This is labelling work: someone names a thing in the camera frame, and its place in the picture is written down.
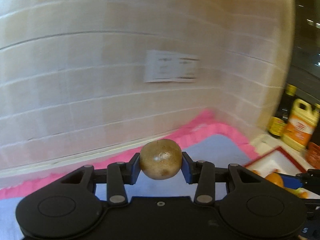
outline orange fruit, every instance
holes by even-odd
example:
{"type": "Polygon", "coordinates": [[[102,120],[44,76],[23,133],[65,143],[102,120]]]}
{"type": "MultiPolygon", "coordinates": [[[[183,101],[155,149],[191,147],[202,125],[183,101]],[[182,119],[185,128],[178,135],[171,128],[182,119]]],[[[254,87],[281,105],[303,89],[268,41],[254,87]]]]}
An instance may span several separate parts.
{"type": "Polygon", "coordinates": [[[305,191],[300,193],[299,198],[308,198],[308,192],[305,191]]]}
{"type": "Polygon", "coordinates": [[[277,173],[270,173],[268,176],[265,177],[266,180],[276,184],[279,187],[284,187],[283,180],[281,176],[277,173]]]}

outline yellow bottle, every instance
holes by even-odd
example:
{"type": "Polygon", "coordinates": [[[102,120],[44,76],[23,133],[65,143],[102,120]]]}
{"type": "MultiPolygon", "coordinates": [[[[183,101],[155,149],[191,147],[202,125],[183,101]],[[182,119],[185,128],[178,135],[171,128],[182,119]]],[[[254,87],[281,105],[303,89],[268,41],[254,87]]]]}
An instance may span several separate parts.
{"type": "Polygon", "coordinates": [[[293,103],[287,126],[284,129],[282,141],[297,151],[307,146],[319,120],[319,105],[312,112],[311,105],[296,99],[293,103]]]}

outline orange basket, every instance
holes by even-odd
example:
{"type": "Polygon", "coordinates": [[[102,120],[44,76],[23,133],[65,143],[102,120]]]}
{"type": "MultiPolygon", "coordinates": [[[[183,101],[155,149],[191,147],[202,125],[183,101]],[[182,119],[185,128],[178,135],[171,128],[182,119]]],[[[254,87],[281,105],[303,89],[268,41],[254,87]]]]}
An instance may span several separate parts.
{"type": "Polygon", "coordinates": [[[313,142],[310,142],[309,150],[306,153],[306,160],[316,169],[320,169],[320,146],[316,145],[313,142]]]}

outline dark bottle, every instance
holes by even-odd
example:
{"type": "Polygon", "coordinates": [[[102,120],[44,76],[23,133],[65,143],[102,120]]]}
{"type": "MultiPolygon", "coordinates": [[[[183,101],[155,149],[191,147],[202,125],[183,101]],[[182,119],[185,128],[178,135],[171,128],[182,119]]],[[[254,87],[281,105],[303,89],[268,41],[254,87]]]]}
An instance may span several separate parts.
{"type": "Polygon", "coordinates": [[[278,109],[273,117],[271,117],[268,125],[268,133],[274,138],[280,138],[286,126],[293,101],[295,100],[295,93],[297,88],[288,84],[285,93],[282,95],[278,109]]]}

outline orange label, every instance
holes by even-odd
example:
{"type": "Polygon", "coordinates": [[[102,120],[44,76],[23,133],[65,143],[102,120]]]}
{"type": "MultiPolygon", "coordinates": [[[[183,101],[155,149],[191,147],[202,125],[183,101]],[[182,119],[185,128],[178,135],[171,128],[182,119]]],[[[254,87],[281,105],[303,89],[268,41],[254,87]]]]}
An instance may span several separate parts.
{"type": "Polygon", "coordinates": [[[306,146],[314,129],[315,128],[313,126],[307,124],[295,114],[292,114],[285,128],[284,134],[301,145],[306,146]]]}

